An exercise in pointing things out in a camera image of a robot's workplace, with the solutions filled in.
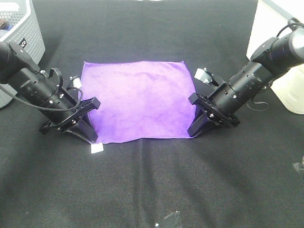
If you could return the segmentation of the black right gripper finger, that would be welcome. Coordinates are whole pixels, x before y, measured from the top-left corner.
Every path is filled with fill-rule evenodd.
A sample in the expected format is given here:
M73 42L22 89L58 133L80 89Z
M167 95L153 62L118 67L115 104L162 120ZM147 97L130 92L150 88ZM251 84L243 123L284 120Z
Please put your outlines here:
M199 95L197 93L191 94L188 100L192 105L196 105L196 106L203 106L207 101L204 96Z
M206 131L210 131L220 127L220 124L210 117L211 113L204 109L196 107L195 117L193 122L190 124L187 132L190 137L196 137Z

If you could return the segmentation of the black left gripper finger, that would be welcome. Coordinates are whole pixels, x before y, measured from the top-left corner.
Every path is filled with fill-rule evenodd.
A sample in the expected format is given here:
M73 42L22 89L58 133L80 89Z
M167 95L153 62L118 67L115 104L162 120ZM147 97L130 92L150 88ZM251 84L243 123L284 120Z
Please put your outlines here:
M61 133L74 135L88 143L96 143L98 138L88 114L69 122L68 125L62 128Z
M92 110L98 110L100 105L101 105L100 101L96 97L93 97L81 101L80 109L83 112L90 112Z

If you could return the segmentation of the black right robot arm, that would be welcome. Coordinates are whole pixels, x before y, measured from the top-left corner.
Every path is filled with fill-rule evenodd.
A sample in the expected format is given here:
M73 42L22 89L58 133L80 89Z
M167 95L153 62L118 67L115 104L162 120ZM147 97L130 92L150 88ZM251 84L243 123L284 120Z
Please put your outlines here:
M291 68L304 62L304 25L287 24L291 33L272 37L250 57L248 63L227 82L207 69L197 69L195 79L213 89L208 96L193 93L189 97L197 113L188 128L190 137L224 125L237 126L235 112Z

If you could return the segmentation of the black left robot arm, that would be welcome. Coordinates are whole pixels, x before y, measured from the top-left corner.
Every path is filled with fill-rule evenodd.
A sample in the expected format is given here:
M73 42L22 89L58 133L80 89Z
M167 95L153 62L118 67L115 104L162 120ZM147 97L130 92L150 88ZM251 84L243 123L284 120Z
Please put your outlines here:
M96 143L95 132L88 112L98 109L96 98L83 100L79 77L71 77L64 88L58 68L50 72L40 69L30 55L15 42L0 44L1 90L28 106L38 109L48 121L40 127L42 134L56 129L70 133L88 143Z

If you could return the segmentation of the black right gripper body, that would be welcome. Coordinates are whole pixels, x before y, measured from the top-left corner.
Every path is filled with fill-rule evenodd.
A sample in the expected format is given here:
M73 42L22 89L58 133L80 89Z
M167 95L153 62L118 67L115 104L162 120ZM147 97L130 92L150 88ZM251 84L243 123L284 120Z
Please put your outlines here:
M217 115L218 119L234 127L239 125L240 121L234 113L240 108L240 95L228 83L222 83L210 95L198 95L198 98L205 103L203 107Z

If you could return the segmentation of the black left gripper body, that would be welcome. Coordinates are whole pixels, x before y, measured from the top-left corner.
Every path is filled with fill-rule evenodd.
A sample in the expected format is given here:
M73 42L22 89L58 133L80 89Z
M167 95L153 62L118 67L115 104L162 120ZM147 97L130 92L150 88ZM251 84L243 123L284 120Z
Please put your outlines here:
M43 109L40 112L48 118L48 121L42 124L39 131L43 134L48 133L52 129L61 132L62 128L88 112L80 109L81 101L83 101L83 92L81 89L74 87L63 87L63 77L60 71L50 71L43 75L49 79L56 75L59 79L57 85L53 85L52 94L42 104Z

